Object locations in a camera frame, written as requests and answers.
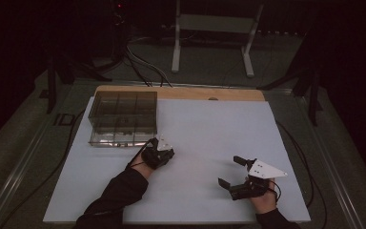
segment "black sleeve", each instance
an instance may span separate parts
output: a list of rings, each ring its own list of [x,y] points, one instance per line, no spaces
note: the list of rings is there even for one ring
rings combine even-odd
[[[127,169],[113,178],[102,196],[86,209],[73,229],[121,228],[123,210],[147,191],[148,181],[134,169]]]
[[[278,209],[265,214],[256,214],[256,219],[263,229],[300,229],[295,222],[286,220]]]

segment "floor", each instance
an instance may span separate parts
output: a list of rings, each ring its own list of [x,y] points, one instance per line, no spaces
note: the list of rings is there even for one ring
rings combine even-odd
[[[256,34],[251,49],[255,77],[244,72],[240,55],[241,38],[217,40],[195,37],[184,42],[180,71],[172,73],[173,39],[135,37],[129,44],[140,56],[161,70],[175,87],[248,88],[273,82],[289,67],[302,37],[282,34]],[[96,58],[96,64],[106,58]],[[139,71],[153,85],[159,85],[159,74],[139,66]],[[61,171],[69,142],[77,130],[68,124],[86,107],[98,85],[105,84],[74,71],[72,85],[57,80],[57,104],[46,114],[47,99],[39,95],[47,89],[47,73],[36,79],[36,89],[19,107],[0,131],[0,228],[71,228],[71,224],[42,222],[56,180]],[[102,72],[114,85],[144,85],[124,60],[119,66]],[[366,168],[336,114],[324,89],[318,95],[321,110],[317,127],[306,115],[308,95],[294,97],[289,81],[263,92],[279,125],[283,142],[293,164],[305,202],[310,203],[310,222],[301,228],[366,228]],[[60,122],[57,117],[64,116]],[[295,149],[291,137],[302,149]],[[299,154],[304,154],[310,175]],[[244,225],[152,225],[128,228],[240,228]],[[246,228],[259,228],[257,224]]]

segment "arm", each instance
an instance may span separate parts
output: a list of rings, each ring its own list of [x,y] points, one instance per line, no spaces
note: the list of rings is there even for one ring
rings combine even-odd
[[[139,155],[133,160],[132,167],[113,178],[102,196],[86,209],[73,228],[119,228],[124,207],[142,199],[147,190],[147,179],[153,169],[141,162]]]
[[[274,180],[270,182],[270,189],[275,188]],[[249,198],[256,210],[256,219],[263,229],[300,229],[295,222],[287,221],[278,211],[275,193],[268,191],[258,198]]]

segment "robotic hand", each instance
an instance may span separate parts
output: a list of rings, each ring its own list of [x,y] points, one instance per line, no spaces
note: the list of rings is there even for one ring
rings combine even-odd
[[[287,176],[287,173],[258,159],[246,160],[240,156],[234,156],[234,162],[242,166],[247,166],[248,175],[245,183],[231,186],[231,184],[224,179],[218,179],[219,185],[230,192],[233,200],[261,197],[267,191],[276,194],[275,190],[269,188],[269,183],[271,182],[269,178]]]
[[[163,136],[161,136],[159,140],[155,137],[148,140],[144,146],[142,146],[132,161],[127,164],[126,169],[134,166],[132,165],[132,162],[141,153],[141,157],[144,160],[143,162],[154,170],[167,164],[174,155],[172,146],[166,143]]]

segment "white tabletop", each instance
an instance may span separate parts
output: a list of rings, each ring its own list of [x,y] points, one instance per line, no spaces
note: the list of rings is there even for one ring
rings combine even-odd
[[[94,148],[90,100],[58,179],[45,222],[74,222],[99,198],[110,179],[124,170],[139,148]],[[143,199],[126,207],[132,224],[246,223],[255,221],[246,199],[233,201],[218,178],[241,184],[245,167],[234,156],[258,158],[288,173],[280,212],[288,220],[311,220],[268,102],[158,99],[158,133],[175,155],[149,179]]]

